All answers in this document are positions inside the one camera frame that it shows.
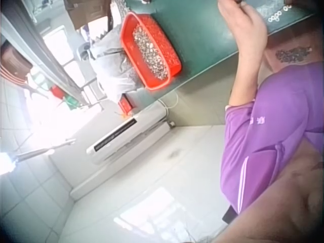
purple t-shirt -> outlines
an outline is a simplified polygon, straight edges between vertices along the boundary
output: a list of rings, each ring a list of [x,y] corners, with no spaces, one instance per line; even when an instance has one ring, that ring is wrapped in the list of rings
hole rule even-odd
[[[249,104],[229,107],[221,189],[237,213],[277,178],[302,138],[323,151],[323,63],[270,76]]]

green work surface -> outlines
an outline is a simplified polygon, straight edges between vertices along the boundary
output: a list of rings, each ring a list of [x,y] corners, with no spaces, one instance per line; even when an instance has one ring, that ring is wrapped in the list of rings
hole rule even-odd
[[[139,89],[128,94],[140,110],[237,53],[235,40],[219,13],[216,0],[152,0],[148,5],[140,0],[126,2],[135,13],[150,14],[159,23],[182,63],[181,73],[168,87],[154,92]],[[283,11],[284,0],[246,2],[264,17],[270,34],[310,17],[297,8]],[[268,22],[279,10],[282,11],[280,21]]]

small metal part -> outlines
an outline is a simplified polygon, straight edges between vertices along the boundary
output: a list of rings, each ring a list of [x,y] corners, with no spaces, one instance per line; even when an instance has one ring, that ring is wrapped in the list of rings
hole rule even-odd
[[[165,79],[168,76],[168,70],[164,60],[150,40],[148,34],[140,25],[136,26],[133,32],[133,38],[142,54],[144,61],[154,76],[161,80]]]
[[[278,50],[275,55],[281,63],[303,62],[312,52],[312,47],[297,47],[288,51]]]

white bag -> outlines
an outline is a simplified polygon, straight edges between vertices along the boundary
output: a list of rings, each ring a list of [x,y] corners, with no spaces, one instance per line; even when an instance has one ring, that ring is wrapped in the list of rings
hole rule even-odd
[[[90,60],[107,98],[118,103],[122,94],[142,87],[142,82],[120,44],[121,25],[91,47]]]

red basket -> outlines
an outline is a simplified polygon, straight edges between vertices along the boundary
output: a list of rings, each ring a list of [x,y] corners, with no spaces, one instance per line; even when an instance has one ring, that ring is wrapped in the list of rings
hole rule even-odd
[[[164,80],[154,76],[134,41],[133,32],[138,24],[146,31],[166,64],[168,77]],[[167,86],[172,77],[180,72],[181,62],[175,50],[159,25],[149,14],[129,12],[125,17],[120,38],[123,48],[147,89],[157,90]]]

